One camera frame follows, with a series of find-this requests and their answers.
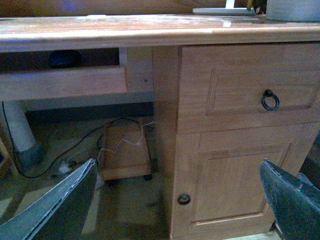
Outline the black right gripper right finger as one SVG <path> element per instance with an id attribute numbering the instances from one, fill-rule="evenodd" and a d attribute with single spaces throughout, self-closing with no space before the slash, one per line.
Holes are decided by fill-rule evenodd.
<path id="1" fill-rule="evenodd" d="M 259 165 L 265 198 L 286 240 L 320 238 L 320 190 L 302 173 L 290 174 L 269 159 Z"/>

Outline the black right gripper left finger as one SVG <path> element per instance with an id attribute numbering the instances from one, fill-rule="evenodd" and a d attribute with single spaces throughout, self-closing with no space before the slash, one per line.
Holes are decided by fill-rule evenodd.
<path id="1" fill-rule="evenodd" d="M 77 170 L 0 226 L 2 240 L 79 240 L 94 198 L 97 163 Z"/>

